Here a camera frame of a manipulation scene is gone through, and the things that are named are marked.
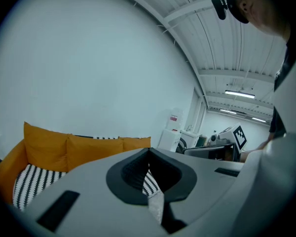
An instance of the fluorescent light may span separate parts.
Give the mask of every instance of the fluorescent light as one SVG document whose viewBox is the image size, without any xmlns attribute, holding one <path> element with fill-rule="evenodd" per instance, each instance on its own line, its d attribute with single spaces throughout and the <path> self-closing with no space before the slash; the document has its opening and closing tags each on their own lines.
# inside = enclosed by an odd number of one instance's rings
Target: fluorescent light
<svg viewBox="0 0 296 237">
<path fill-rule="evenodd" d="M 226 112 L 226 113 L 231 113 L 231 114 L 237 114 L 237 113 L 235 113 L 235 112 L 231 112 L 231 111 L 227 111 L 227 110 L 223 110 L 223 109 L 221 109 L 221 111 L 222 111 L 222 112 Z"/>
<path fill-rule="evenodd" d="M 266 123 L 266 121 L 261 120 L 261 119 L 258 119 L 258 118 L 252 118 L 252 119 L 257 120 L 257 121 L 261 121 L 261 122 L 263 122 L 263 123 Z"/>
<path fill-rule="evenodd" d="M 256 97 L 255 95 L 252 95 L 252 94 L 242 93 L 242 92 L 232 91 L 232 90 L 226 90 L 225 94 L 235 95 L 235 96 L 240 96 L 240 97 L 249 97 L 249 98 L 255 98 Z"/>
</svg>

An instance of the sofa armrest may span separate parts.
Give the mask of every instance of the sofa armrest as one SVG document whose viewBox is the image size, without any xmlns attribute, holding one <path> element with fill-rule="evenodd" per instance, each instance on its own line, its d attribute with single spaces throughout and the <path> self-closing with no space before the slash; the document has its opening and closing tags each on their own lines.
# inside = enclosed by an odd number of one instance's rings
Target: sofa armrest
<svg viewBox="0 0 296 237">
<path fill-rule="evenodd" d="M 0 194 L 5 202 L 12 204 L 15 179 L 26 168 L 27 164 L 25 143 L 22 140 L 0 163 Z"/>
</svg>

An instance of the man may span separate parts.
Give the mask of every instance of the man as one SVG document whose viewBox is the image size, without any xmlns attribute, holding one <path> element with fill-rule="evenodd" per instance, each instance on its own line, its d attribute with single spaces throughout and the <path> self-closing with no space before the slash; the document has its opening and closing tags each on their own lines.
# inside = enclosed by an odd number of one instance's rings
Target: man
<svg viewBox="0 0 296 237">
<path fill-rule="evenodd" d="M 296 60 L 296 0 L 226 1 L 231 14 L 238 21 L 244 24 L 250 22 L 262 32 L 281 36 L 286 41 L 285 59 L 274 83 L 274 90 L 276 90 Z M 285 127 L 275 108 L 269 132 L 268 139 L 252 151 L 261 150 L 272 139 L 284 136 Z M 243 152 L 240 161 L 245 162 L 252 151 Z"/>
</svg>

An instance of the cap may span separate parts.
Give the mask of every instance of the cap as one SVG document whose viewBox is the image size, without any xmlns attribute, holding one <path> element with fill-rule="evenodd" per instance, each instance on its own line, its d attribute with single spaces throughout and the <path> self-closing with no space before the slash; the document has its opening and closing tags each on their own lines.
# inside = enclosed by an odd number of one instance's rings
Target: cap
<svg viewBox="0 0 296 237">
<path fill-rule="evenodd" d="M 248 20 L 241 14 L 236 0 L 226 0 L 228 9 L 230 10 L 231 14 L 241 23 L 248 24 Z"/>
</svg>

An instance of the white corrugated ceiling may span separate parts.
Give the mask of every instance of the white corrugated ceiling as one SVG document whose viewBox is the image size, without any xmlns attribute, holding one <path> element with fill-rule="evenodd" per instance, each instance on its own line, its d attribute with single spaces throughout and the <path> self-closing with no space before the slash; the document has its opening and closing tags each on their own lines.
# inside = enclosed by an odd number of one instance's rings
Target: white corrugated ceiling
<svg viewBox="0 0 296 237">
<path fill-rule="evenodd" d="M 250 117 L 272 118 L 274 79 L 286 46 L 230 12 L 220 20 L 211 0 L 134 0 L 174 37 L 193 67 L 209 109 L 242 111 Z M 225 90 L 256 96 L 230 97 Z"/>
</svg>

